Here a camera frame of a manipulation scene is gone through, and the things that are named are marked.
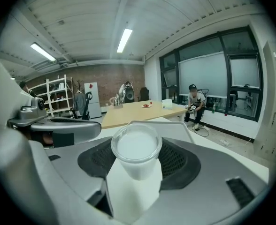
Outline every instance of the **brick wall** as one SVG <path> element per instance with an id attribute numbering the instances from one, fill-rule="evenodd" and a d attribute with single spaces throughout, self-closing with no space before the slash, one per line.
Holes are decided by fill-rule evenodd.
<path id="1" fill-rule="evenodd" d="M 49 80 L 55 80 L 58 78 L 72 77 L 73 90 L 77 91 L 75 85 L 77 80 L 81 81 L 81 89 L 84 89 L 84 83 L 97 82 L 100 106 L 105 106 L 109 102 L 111 97 L 119 91 L 120 86 L 130 81 L 135 90 L 135 101 L 138 101 L 140 89 L 145 87 L 144 67 L 142 65 L 93 65 L 84 67 L 73 67 L 49 73 L 41 77 L 28 81 L 28 87 L 34 87 L 41 83 L 44 83 L 45 78 Z"/>

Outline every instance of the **white ceiling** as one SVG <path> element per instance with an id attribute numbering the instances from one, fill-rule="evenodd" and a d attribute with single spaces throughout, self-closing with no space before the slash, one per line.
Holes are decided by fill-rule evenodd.
<path id="1" fill-rule="evenodd" d="M 0 58 L 3 55 L 12 58 L 35 75 L 72 66 L 76 61 L 143 61 L 145 55 L 190 24 L 224 10 L 256 3 L 256 0 L 21 0 L 10 13 L 1 35 Z M 119 54 L 116 50 L 125 28 L 133 29 L 133 33 Z M 30 48 L 34 42 L 61 64 L 66 61 L 64 66 L 48 63 Z M 31 72 L 21 74 L 26 78 Z"/>

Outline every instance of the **ceiling light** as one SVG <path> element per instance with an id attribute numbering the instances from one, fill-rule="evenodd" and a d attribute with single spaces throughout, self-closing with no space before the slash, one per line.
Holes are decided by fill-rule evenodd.
<path id="1" fill-rule="evenodd" d="M 55 58 L 53 56 L 51 56 L 49 53 L 47 53 L 43 48 L 41 48 L 38 44 L 33 43 L 31 45 L 31 48 L 36 50 L 38 53 L 40 53 L 41 55 L 43 55 L 44 57 L 46 57 L 47 59 L 49 59 L 50 61 L 55 61 Z"/>
<path id="2" fill-rule="evenodd" d="M 133 30 L 131 29 L 125 29 L 124 32 L 123 32 L 123 36 L 121 37 L 120 39 L 120 43 L 119 43 L 119 46 L 118 46 L 118 49 L 117 49 L 117 52 L 118 53 L 122 53 L 123 52 L 123 49 L 130 37 L 130 34 L 133 32 Z"/>

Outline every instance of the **white refrigerator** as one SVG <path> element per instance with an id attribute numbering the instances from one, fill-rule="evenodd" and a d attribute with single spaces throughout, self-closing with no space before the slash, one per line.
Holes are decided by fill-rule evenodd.
<path id="1" fill-rule="evenodd" d="M 92 99 L 89 101 L 88 111 L 90 118 L 101 117 L 101 108 L 99 100 L 99 91 L 97 88 L 97 82 L 88 82 L 84 84 L 85 93 L 92 92 Z"/>

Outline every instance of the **plate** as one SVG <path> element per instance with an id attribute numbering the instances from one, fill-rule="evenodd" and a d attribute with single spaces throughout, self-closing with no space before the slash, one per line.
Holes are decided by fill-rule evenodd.
<path id="1" fill-rule="evenodd" d="M 141 107 L 143 107 L 143 108 L 149 108 L 149 107 L 152 106 L 151 104 L 148 104 L 148 107 L 144 107 L 143 105 L 141 105 Z"/>

